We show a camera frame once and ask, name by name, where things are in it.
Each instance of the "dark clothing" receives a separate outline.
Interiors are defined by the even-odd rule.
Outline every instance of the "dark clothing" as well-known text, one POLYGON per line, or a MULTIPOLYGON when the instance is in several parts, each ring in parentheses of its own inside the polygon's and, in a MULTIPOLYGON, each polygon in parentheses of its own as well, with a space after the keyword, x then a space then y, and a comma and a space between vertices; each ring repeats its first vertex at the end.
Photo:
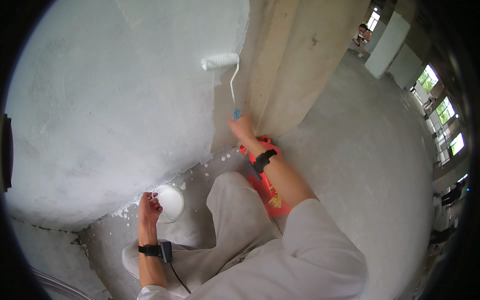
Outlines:
POLYGON ((451 226, 444 231, 433 230, 430 234, 430 244, 441 244, 446 242, 448 238, 455 232, 456 228, 451 226))
POLYGON ((453 190, 451 190, 449 193, 442 197, 442 206, 452 204, 460 198, 461 194, 462 188, 459 186, 455 187, 453 190))

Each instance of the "window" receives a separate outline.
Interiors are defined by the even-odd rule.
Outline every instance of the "window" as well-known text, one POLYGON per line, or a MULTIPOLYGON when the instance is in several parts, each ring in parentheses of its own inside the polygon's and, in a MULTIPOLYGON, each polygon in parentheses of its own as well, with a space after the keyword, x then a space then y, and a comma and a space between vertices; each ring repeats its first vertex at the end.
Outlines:
POLYGON ((367 26, 370 31, 373 31, 375 29, 375 26, 377 26, 378 20, 380 19, 380 15, 377 14, 376 12, 372 12, 372 16, 368 20, 367 26))
POLYGON ((445 97, 445 99, 438 105, 436 111, 438 117, 440 118, 440 122, 442 122, 442 125, 444 125, 448 120, 450 120, 451 117, 455 115, 455 111, 448 97, 445 97))
POLYGON ((462 177, 462 178, 460 178, 460 179, 459 179, 457 182, 460 182, 460 181, 462 181, 463 179, 467 178, 467 176, 468 176, 468 173, 467 173, 467 174, 465 174, 465 175, 463 175, 463 177, 462 177))
POLYGON ((427 65, 427 67, 423 70, 422 74, 419 77, 419 82, 427 94, 438 82, 437 74, 435 74, 430 65, 427 65))
POLYGON ((457 154, 463 148, 463 136, 462 133, 459 133, 455 139, 450 143, 450 148, 452 149, 452 154, 457 154))

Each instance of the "wrist strap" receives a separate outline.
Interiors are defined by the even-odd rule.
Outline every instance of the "wrist strap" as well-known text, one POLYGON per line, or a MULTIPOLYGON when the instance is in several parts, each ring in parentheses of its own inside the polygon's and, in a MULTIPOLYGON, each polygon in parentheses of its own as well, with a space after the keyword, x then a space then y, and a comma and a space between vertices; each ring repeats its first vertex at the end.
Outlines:
POLYGON ((145 256, 159 256, 163 258, 163 262, 169 263, 172 261, 172 243, 163 241, 160 245, 145 245, 138 246, 138 252, 145 254, 145 256))
POLYGON ((255 170, 260 174, 263 173, 264 167, 270 163, 269 158, 276 155, 276 151, 273 149, 267 150, 264 153, 257 156, 255 162, 253 163, 253 167, 255 170))

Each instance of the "white sleeve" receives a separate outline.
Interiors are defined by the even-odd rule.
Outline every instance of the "white sleeve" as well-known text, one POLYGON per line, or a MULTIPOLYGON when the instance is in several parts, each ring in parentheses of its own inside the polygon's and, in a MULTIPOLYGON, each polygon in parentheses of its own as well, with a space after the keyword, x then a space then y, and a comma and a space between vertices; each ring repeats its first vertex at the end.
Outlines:
POLYGON ((292 209, 282 244, 288 255, 339 275, 341 286, 363 290, 368 277, 365 257, 320 201, 308 199, 292 209))
POLYGON ((137 300, 171 300, 172 297, 166 288, 159 286, 145 286, 140 291, 137 300))

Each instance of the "red container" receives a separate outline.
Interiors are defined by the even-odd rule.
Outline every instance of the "red container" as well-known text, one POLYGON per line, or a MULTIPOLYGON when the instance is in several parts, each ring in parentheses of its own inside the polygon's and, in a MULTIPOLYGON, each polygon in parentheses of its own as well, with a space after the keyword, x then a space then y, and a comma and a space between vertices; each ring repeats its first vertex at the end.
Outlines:
MULTIPOLYGON (((268 136, 264 135, 257 139, 265 146, 265 148, 269 150, 275 150, 277 153, 276 156, 282 159, 280 149, 277 146, 271 144, 271 140, 268 136)), ((245 153, 246 151, 247 149, 243 145, 240 145, 240 153, 245 153)), ((256 161, 255 157, 253 157, 250 152, 248 153, 248 157, 251 163, 254 163, 256 161)), ((265 172, 261 173, 260 176, 262 177, 262 180, 258 181, 257 179, 255 179, 254 176, 252 176, 252 174, 249 174, 248 182, 260 195, 260 199, 262 199, 262 202, 264 203, 265 210, 267 211, 268 216, 281 216, 288 214, 292 210, 292 208, 288 206, 278 195, 272 183, 265 175, 265 172)))

